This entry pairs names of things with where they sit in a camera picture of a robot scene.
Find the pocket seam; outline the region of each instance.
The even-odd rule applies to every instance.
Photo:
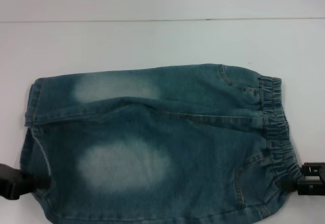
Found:
[[[259,211],[262,213],[264,219],[268,218],[271,214],[265,205],[258,206]]]
[[[182,113],[182,112],[170,112],[170,111],[158,111],[163,114],[170,114],[175,115],[178,117],[184,118],[244,118],[244,119],[251,119],[251,118],[261,118],[258,116],[225,116],[225,115],[210,115],[210,114],[193,114],[193,113]]]
[[[254,156],[250,160],[246,161],[244,166],[242,166],[236,173],[236,192],[237,192],[237,199],[239,201],[239,205],[240,205],[241,209],[244,209],[246,206],[245,206],[244,195],[243,195],[242,189],[240,187],[240,178],[241,178],[242,174],[249,167],[251,167],[253,164],[263,161],[265,159],[267,159],[267,157],[262,154]]]
[[[219,64],[219,73],[220,73],[220,77],[223,79],[223,81],[225,81],[228,85],[232,86],[232,87],[235,87],[235,88],[238,88],[238,89],[242,89],[242,90],[252,90],[252,91],[259,91],[259,89],[257,88],[252,88],[252,87],[244,87],[244,86],[241,86],[239,85],[238,83],[236,82],[233,82],[232,80],[230,80],[225,71],[224,71],[224,66],[223,64]]]

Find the white backdrop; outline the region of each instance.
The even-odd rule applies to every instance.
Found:
[[[300,163],[325,162],[324,19],[64,22],[242,17],[324,18],[325,0],[1,0],[0,162],[18,167],[27,92],[37,78],[197,63],[282,78]],[[261,223],[324,223],[324,207],[325,197],[292,194]],[[0,199],[0,223],[49,222],[26,195]]]

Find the denim shorts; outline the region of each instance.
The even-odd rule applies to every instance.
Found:
[[[303,178],[281,79],[224,65],[36,80],[21,168],[57,224],[249,224]]]

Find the elastic waistband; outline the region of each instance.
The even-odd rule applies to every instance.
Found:
[[[289,126],[281,99],[281,79],[261,76],[261,107],[270,158],[277,185],[304,178],[290,141]]]

